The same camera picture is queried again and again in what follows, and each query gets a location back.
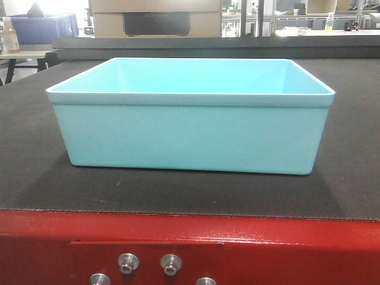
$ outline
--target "red table edge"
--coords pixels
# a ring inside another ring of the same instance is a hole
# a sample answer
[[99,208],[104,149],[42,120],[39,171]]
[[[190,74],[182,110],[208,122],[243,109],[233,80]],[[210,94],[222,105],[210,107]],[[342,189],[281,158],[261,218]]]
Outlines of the red table edge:
[[0,210],[1,236],[102,242],[210,241],[380,252],[380,223],[375,221]]

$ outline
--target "cardboard box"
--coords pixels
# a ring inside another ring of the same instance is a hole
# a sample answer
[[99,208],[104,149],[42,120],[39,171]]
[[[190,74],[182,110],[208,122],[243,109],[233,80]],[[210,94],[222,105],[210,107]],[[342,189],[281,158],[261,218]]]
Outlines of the cardboard box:
[[337,0],[308,0],[306,14],[327,14],[335,12]]
[[95,37],[99,38],[134,38],[134,37],[220,37],[220,12],[193,12],[190,13],[190,32],[180,36],[176,34],[155,34],[129,36],[124,31],[122,13],[94,14]]
[[338,0],[337,10],[338,11],[347,11],[350,9],[351,0]]
[[92,0],[93,13],[217,12],[220,0]]

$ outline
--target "plastic bottle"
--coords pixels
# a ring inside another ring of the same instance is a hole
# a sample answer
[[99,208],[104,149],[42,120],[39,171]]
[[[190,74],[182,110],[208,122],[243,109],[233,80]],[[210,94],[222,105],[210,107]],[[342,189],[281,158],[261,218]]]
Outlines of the plastic bottle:
[[334,25],[334,13],[328,13],[328,17],[326,18],[326,26],[325,31],[333,31],[333,25]]
[[3,44],[4,52],[17,53],[20,52],[20,46],[18,45],[17,33],[13,28],[12,21],[9,17],[0,18],[0,36]]

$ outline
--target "plastic bin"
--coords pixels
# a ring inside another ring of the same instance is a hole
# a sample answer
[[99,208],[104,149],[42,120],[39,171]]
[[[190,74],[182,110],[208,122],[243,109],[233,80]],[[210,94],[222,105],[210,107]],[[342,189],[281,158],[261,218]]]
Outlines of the plastic bin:
[[335,92],[287,59],[115,58],[47,94],[77,166],[305,175]]
[[28,18],[23,14],[11,18],[20,45],[49,45],[55,38],[79,35],[75,13],[47,15],[46,18]]

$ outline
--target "table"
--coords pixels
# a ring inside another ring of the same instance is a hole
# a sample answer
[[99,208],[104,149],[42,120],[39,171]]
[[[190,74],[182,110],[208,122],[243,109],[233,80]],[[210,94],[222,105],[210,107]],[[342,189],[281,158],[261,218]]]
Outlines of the table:
[[[380,60],[296,62],[337,92],[308,176],[75,167],[45,89],[100,62],[3,86],[3,283],[377,284]],[[131,275],[117,263],[127,252],[141,263]],[[164,254],[183,260],[174,277]]]
[[[276,36],[279,37],[294,37],[298,36],[295,33],[289,33],[285,30],[275,31]],[[343,30],[333,30],[333,31],[324,31],[324,30],[309,30],[305,36],[379,36],[380,29],[378,30],[359,30],[359,31],[343,31]]]
[[[8,84],[12,81],[15,68],[37,68],[37,72],[46,69],[45,57],[46,57],[46,53],[50,51],[51,50],[22,50],[21,52],[18,52],[18,53],[0,54],[0,59],[9,59],[7,79],[5,79],[5,83]],[[30,65],[16,66],[16,61],[18,59],[28,59],[28,58],[37,59],[37,66],[30,66]]]

